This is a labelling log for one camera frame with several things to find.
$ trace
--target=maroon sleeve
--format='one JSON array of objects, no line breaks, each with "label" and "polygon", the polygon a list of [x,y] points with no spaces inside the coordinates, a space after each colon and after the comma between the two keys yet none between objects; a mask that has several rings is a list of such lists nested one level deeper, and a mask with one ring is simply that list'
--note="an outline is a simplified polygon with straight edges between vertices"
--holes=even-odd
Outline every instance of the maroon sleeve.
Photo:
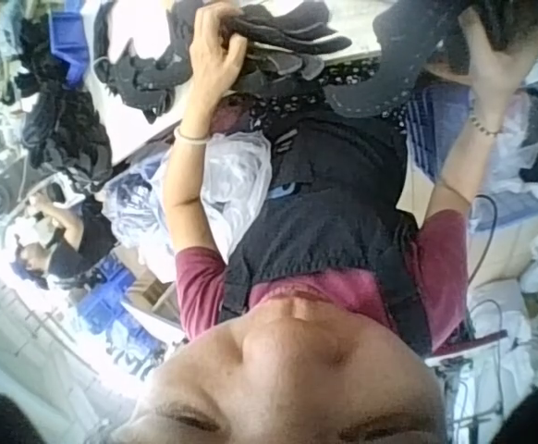
[{"label": "maroon sleeve", "polygon": [[176,260],[180,321],[191,340],[217,322],[226,265],[219,253],[202,247],[183,250]]},{"label": "maroon sleeve", "polygon": [[410,258],[429,320],[434,351],[464,320],[468,290],[466,218],[454,210],[427,219]]}]

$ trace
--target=polka dot fabric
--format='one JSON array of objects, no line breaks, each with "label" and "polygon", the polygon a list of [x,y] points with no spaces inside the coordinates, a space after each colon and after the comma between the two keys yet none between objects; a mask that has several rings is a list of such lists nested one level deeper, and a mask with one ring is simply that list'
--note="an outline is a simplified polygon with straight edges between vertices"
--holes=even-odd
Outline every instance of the polka dot fabric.
[{"label": "polka dot fabric", "polygon": [[[353,85],[370,79],[379,68],[378,58],[366,58],[326,67],[315,80],[316,92],[287,97],[258,99],[250,111],[250,130],[266,130],[279,119],[298,112],[328,109],[322,88],[326,85]],[[395,125],[400,134],[406,134],[406,106],[383,112],[379,117]]]}]

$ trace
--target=white table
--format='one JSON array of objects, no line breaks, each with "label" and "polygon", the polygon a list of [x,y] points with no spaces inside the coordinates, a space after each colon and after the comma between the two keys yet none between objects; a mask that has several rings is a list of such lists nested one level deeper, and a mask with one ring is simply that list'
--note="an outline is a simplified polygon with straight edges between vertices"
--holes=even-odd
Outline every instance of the white table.
[{"label": "white table", "polygon": [[[332,11],[330,26],[348,36],[354,44],[339,53],[327,56],[328,61],[349,59],[379,51],[373,34],[373,18],[390,6],[386,0],[325,0]],[[93,26],[100,0],[86,0],[82,9],[86,39],[92,53]],[[242,1],[241,4],[258,3]],[[263,5],[275,15],[287,13],[301,0],[269,0]],[[109,18],[109,57],[119,58],[129,39],[133,39],[136,52],[141,57],[159,57],[170,44],[165,9],[161,0],[116,0]],[[170,112],[150,125],[142,112],[123,105],[119,96],[113,97],[98,81],[92,68],[85,76],[85,84],[92,94],[101,121],[106,127],[113,150],[113,163],[117,164],[133,154],[152,136],[178,122],[187,102],[190,83],[176,90],[176,100]]]}]

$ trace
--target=black shirt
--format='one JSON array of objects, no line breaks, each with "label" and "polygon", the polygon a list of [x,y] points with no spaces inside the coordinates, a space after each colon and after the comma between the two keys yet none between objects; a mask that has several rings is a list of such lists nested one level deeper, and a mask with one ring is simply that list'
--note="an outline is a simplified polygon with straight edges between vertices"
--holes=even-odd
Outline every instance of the black shirt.
[{"label": "black shirt", "polygon": [[47,272],[58,278],[73,278],[90,270],[109,254],[116,244],[111,222],[101,213],[101,206],[93,202],[82,205],[84,231],[78,250],[61,239],[55,246]]}]

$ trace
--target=black vest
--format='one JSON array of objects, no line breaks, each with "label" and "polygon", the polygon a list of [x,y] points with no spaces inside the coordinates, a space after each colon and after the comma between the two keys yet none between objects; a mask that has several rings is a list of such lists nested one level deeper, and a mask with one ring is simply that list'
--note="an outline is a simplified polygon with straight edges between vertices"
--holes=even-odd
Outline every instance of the black vest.
[{"label": "black vest", "polygon": [[332,112],[288,117],[265,134],[273,145],[272,187],[226,271],[219,322],[243,315],[255,284],[326,269],[374,273],[390,320],[419,355],[432,350],[426,313],[405,263],[417,232],[396,210],[405,180],[405,140],[380,119]]}]

